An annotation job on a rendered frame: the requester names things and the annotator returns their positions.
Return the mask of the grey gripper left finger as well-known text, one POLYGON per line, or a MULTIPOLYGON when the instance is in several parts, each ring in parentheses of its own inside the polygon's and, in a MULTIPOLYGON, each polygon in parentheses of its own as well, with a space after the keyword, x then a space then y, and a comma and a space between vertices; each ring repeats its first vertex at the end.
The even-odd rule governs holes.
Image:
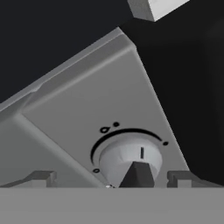
POLYGON ((33 171, 25 178, 0 185, 0 188, 12 187, 56 187, 57 172, 56 171, 33 171))

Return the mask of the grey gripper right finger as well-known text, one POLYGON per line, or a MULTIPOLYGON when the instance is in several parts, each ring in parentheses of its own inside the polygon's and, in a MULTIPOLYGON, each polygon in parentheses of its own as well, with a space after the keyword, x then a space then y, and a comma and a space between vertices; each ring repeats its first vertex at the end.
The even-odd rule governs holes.
POLYGON ((190 171, 168 171, 167 187, 180 188, 180 183, 186 182, 184 188, 222 188, 222 185, 201 179, 190 171))

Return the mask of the white stove knob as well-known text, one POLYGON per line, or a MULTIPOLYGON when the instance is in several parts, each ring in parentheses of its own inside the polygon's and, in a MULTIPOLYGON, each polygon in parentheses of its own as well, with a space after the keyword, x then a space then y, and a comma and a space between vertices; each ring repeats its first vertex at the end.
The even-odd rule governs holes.
POLYGON ((159 148, 138 137, 111 143, 99 157, 101 174, 113 188, 154 187, 162 163, 159 148))

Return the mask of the grey stove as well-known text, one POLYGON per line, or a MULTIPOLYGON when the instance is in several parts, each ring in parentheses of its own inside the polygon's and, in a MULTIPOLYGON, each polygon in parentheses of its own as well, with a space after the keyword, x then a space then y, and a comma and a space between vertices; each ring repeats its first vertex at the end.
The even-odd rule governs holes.
POLYGON ((99 157, 127 137, 159 148, 154 187, 189 170, 135 44, 114 29, 0 102, 0 185, 55 171, 59 188, 113 188, 99 157))

